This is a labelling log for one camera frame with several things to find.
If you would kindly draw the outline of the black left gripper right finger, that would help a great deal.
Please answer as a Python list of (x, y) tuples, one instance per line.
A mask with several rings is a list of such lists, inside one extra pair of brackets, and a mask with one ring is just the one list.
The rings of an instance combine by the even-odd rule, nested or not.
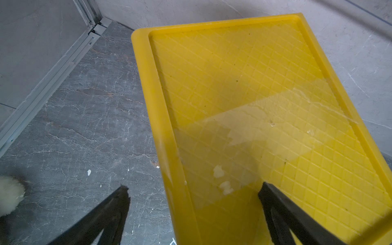
[(263, 182), (258, 193), (272, 242), (294, 245), (293, 235), (303, 245), (343, 245), (273, 184)]

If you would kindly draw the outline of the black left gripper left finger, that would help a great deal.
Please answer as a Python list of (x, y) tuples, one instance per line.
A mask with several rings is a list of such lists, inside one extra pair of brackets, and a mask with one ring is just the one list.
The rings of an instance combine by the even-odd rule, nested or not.
[(120, 186), (91, 212), (50, 242), (51, 245), (119, 245), (130, 208), (126, 186)]

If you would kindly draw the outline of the yellow drawer cabinet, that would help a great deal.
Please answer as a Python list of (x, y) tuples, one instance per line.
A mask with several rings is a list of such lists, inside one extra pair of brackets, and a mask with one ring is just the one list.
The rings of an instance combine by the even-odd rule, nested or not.
[(349, 245), (391, 244), (392, 172), (303, 14), (131, 38), (177, 244), (270, 245), (264, 182)]

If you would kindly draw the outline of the white plush teddy bear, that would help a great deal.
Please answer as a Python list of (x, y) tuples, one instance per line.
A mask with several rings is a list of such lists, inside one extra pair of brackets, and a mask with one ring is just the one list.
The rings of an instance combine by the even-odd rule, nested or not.
[(25, 186), (16, 178), (1, 176), (1, 217), (12, 213), (24, 199)]

